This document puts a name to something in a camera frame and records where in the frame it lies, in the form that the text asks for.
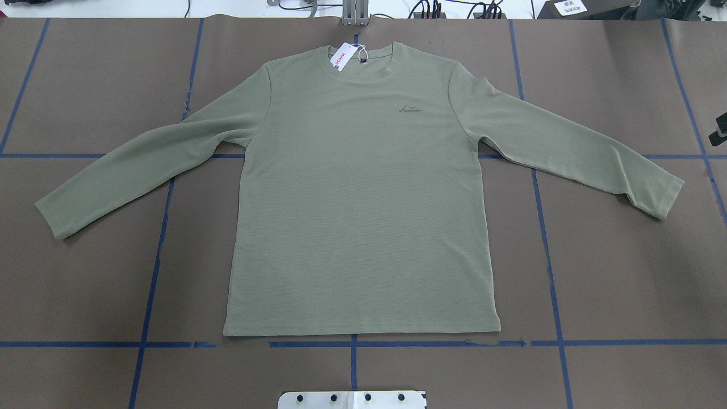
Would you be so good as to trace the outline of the brown paper table cover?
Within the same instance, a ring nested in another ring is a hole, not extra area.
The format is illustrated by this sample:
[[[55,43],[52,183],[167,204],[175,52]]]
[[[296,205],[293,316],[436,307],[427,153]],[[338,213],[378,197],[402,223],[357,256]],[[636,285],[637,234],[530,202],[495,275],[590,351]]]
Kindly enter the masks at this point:
[[[54,239],[35,207],[262,63],[399,41],[684,181],[669,218],[481,145],[502,331],[222,335],[244,150]],[[2,20],[2,407],[275,408],[418,389],[431,408],[724,408],[725,23]]]

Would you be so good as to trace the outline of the aluminium frame post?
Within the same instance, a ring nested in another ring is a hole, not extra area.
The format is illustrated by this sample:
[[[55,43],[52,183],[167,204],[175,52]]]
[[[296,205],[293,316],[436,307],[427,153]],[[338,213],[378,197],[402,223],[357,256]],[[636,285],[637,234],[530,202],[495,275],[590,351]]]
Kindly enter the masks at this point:
[[[369,24],[369,0],[343,0],[342,25],[366,26]]]

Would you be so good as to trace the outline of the olive green long-sleeve shirt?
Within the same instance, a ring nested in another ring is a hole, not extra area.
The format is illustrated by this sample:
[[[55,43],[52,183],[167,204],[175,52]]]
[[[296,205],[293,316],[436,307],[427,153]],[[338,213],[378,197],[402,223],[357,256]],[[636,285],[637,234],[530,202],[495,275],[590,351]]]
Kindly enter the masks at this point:
[[[460,62],[394,42],[338,72],[335,50],[266,62],[37,209],[66,239],[233,143],[245,161],[224,336],[498,332],[480,142],[658,219],[684,184]]]

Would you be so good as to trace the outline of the black laptop computer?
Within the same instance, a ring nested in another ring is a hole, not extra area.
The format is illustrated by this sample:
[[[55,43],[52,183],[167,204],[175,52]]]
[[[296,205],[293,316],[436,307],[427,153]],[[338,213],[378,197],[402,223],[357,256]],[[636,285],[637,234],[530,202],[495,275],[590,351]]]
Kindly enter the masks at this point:
[[[537,20],[620,20],[640,1],[548,1]]]

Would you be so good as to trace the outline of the white Miniso price tag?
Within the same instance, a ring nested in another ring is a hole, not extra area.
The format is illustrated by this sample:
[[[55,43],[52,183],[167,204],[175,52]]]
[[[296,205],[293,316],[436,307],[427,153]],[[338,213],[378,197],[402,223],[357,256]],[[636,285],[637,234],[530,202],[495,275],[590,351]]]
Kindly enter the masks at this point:
[[[329,63],[332,68],[336,69],[338,72],[342,72],[344,67],[351,60],[351,58],[356,56],[358,50],[358,44],[350,44],[344,42],[339,48],[335,50],[332,57],[329,58]]]

